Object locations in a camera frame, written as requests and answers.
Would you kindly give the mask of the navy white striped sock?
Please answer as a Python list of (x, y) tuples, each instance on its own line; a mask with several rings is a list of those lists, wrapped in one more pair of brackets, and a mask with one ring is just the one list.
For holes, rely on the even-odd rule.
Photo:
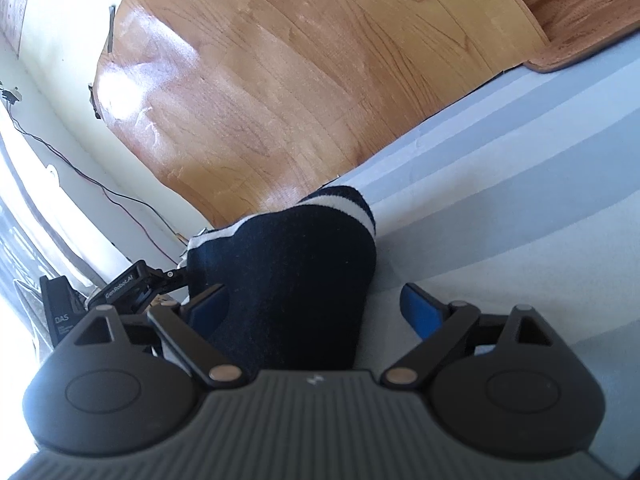
[(229, 311), (209, 342), (260, 370), (349, 370), (376, 265), (372, 210), (351, 186), (319, 188), (292, 207), (191, 238), (191, 297), (216, 284)]

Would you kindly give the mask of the grey striped bed sheet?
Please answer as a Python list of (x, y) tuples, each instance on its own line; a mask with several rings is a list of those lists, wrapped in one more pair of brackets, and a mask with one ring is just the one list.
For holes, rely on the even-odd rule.
[(378, 266), (357, 362), (416, 345), (401, 286), (491, 313), (536, 308), (600, 382), (593, 452), (639, 463), (639, 40), (553, 74), (497, 77), (343, 179), (370, 204)]

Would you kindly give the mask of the brown floor mat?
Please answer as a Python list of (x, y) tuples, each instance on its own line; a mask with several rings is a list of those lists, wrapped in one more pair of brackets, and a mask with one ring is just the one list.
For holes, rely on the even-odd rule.
[(548, 46), (525, 62), (551, 73), (585, 61), (639, 30), (639, 0), (523, 0)]

